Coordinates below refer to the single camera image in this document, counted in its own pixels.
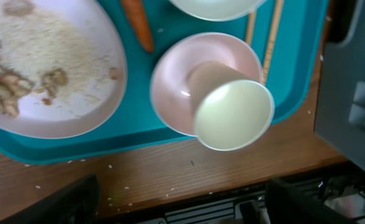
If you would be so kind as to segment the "white paper cup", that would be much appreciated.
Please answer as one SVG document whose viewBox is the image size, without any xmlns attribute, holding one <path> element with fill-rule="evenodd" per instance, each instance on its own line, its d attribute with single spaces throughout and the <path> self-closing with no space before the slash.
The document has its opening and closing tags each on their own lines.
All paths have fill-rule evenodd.
<svg viewBox="0 0 365 224">
<path fill-rule="evenodd" d="M 207 62 L 188 81 L 194 135 L 206 147 L 233 151 L 255 142 L 275 112 L 271 92 L 227 65 Z"/>
</svg>

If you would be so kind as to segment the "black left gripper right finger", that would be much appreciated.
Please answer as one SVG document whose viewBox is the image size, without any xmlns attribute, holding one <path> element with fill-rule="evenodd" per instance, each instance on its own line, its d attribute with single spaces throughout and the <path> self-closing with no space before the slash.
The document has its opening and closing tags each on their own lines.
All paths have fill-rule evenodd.
<svg viewBox="0 0 365 224">
<path fill-rule="evenodd" d="M 282 179 L 266 184 L 265 206 L 271 224 L 355 224 Z"/>
</svg>

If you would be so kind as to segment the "pink bowl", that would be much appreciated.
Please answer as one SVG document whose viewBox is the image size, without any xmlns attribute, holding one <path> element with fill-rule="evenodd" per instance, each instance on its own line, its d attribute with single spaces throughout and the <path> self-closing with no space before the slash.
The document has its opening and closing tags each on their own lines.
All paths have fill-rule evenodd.
<svg viewBox="0 0 365 224">
<path fill-rule="evenodd" d="M 233 35 L 203 32 L 175 43 L 153 70 L 150 99 L 158 118 L 180 134 L 194 135 L 187 79 L 198 65 L 206 62 L 223 63 L 253 81 L 263 82 L 262 64 L 257 54 Z"/>
</svg>

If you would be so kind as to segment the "white bowl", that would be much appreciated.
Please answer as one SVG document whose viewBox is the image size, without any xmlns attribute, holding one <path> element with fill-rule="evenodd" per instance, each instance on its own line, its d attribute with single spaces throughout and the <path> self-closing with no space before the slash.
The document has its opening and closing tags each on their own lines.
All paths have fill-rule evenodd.
<svg viewBox="0 0 365 224">
<path fill-rule="evenodd" d="M 257 10 L 267 0 L 169 0 L 182 12 L 205 21 L 224 22 Z"/>
</svg>

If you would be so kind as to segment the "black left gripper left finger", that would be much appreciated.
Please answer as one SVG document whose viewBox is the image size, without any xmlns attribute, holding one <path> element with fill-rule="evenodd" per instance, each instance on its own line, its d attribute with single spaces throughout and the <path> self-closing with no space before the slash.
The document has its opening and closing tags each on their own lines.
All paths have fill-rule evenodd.
<svg viewBox="0 0 365 224">
<path fill-rule="evenodd" d="M 0 224 L 93 223 L 99 200 L 98 179 L 95 174 L 89 174 L 1 220 Z"/>
</svg>

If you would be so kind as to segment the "wooden chopstick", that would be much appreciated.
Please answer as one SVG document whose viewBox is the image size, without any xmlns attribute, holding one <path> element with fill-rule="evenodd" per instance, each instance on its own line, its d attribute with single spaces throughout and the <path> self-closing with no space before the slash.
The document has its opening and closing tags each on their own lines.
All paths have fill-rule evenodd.
<svg viewBox="0 0 365 224">
<path fill-rule="evenodd" d="M 268 34 L 267 46 L 265 49 L 265 56 L 263 59 L 263 84 L 266 85 L 270 64 L 273 57 L 273 50 L 277 39 L 280 18 L 282 16 L 284 0 L 276 0 L 273 8 L 272 22 Z"/>
<path fill-rule="evenodd" d="M 248 16 L 247 29 L 246 29 L 246 35 L 245 35 L 245 41 L 248 45 L 252 44 L 256 15 L 257 15 L 257 12 L 253 11 Z"/>
</svg>

